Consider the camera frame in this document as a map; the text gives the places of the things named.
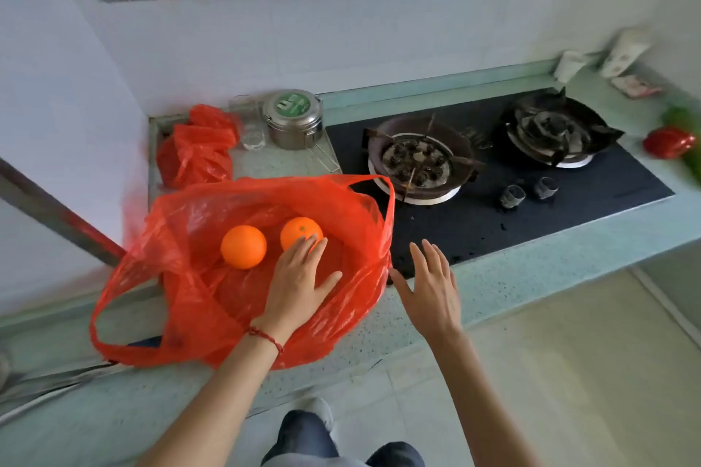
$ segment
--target green countertop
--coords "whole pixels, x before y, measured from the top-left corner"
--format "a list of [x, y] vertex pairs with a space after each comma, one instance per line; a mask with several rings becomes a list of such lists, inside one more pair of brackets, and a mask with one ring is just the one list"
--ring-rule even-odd
[[[547, 75], [436, 91], [328, 108], [327, 125], [484, 99], [552, 86]], [[411, 91], [411, 86], [403, 84]], [[454, 267], [463, 302], [463, 322], [481, 321], [591, 278], [634, 264], [659, 252], [701, 238], [701, 189], [681, 162], [648, 157], [640, 141], [659, 125], [667, 107], [662, 98], [625, 98], [593, 71], [583, 70], [568, 85], [568, 95], [595, 109], [626, 135], [620, 144], [676, 195], [573, 229], [486, 255]], [[328, 103], [352, 103], [367, 90], [342, 93]], [[328, 152], [327, 141], [321, 146]], [[237, 150], [237, 175], [273, 177], [318, 175], [332, 168], [322, 154], [266, 147]], [[100, 330], [107, 341], [127, 342], [158, 334], [165, 320], [160, 297], [145, 297], [103, 314]], [[94, 355], [87, 340], [86, 317], [76, 315], [41, 329], [18, 332], [5, 340], [20, 367], [46, 360], [69, 344], [76, 356]], [[335, 382], [378, 359], [407, 349], [419, 336], [390, 287], [379, 303], [326, 358], [271, 373], [255, 405], [289, 400], [302, 389]], [[38, 355], [36, 348], [42, 347]], [[138, 456], [160, 436], [196, 394], [211, 371], [198, 363], [122, 373], [77, 389], [0, 428], [0, 450], [8, 465], [109, 465]]]

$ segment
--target red plastic bag bundle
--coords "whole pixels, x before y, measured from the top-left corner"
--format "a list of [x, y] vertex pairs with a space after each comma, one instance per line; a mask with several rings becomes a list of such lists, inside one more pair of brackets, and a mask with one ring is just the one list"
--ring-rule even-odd
[[[350, 185], [384, 179], [391, 191], [382, 218], [372, 197]], [[329, 239], [317, 284], [333, 271], [342, 279], [310, 321], [295, 331], [274, 369], [306, 364], [331, 352], [377, 303], [387, 281], [394, 223], [394, 191], [374, 175], [315, 178], [242, 178], [195, 185], [156, 199], [141, 239], [122, 259], [92, 313], [93, 345], [108, 360], [158, 365], [194, 358], [217, 367], [265, 307], [277, 259], [280, 231], [294, 217], [314, 219]], [[223, 262], [219, 246], [236, 225], [258, 227], [268, 241], [265, 259], [250, 270]], [[116, 297], [162, 275], [168, 322], [161, 346], [102, 343], [95, 320]]]
[[188, 124], [176, 124], [156, 153], [166, 187], [230, 180], [229, 150], [238, 144], [238, 129], [221, 109], [199, 104], [190, 109]]

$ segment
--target hand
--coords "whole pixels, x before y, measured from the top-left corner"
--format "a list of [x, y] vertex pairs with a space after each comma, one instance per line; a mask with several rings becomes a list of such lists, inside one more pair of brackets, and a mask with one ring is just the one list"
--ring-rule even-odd
[[425, 257], [414, 242], [409, 244], [416, 271], [414, 291], [396, 269], [390, 269], [390, 276], [411, 323], [431, 345], [461, 335], [463, 327], [458, 287], [448, 259], [435, 244], [431, 245], [428, 240], [421, 243]]
[[262, 316], [251, 325], [285, 345], [292, 333], [309, 321], [343, 274], [335, 271], [319, 288], [314, 288], [316, 268], [326, 249], [328, 239], [317, 240], [314, 234], [307, 240], [300, 237], [277, 261], [270, 283], [268, 300]]

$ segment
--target red pepper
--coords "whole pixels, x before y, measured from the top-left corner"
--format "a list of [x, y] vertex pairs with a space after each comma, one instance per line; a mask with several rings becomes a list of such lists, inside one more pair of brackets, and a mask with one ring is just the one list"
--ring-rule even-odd
[[655, 129], [643, 141], [648, 153], [660, 159], [676, 159], [695, 145], [694, 135], [673, 126]]

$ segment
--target red string bracelet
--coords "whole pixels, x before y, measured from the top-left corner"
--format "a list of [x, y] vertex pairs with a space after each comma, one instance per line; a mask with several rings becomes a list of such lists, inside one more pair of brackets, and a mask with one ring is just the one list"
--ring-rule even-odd
[[273, 338], [272, 336], [270, 336], [268, 333], [263, 332], [262, 330], [260, 330], [260, 329], [258, 329], [258, 328], [256, 328], [256, 327], [253, 327], [253, 326], [251, 325], [251, 326], [248, 328], [248, 330], [246, 331], [246, 334], [249, 334], [249, 335], [251, 335], [251, 336], [260, 336], [261, 338], [265, 338], [265, 339], [268, 340], [270, 343], [272, 343], [272, 344], [275, 345], [275, 347], [277, 348], [277, 354], [278, 354], [278, 355], [280, 355], [280, 354], [283, 353], [283, 346], [280, 345], [280, 344], [278, 344], [278, 343], [275, 341], [275, 338]]

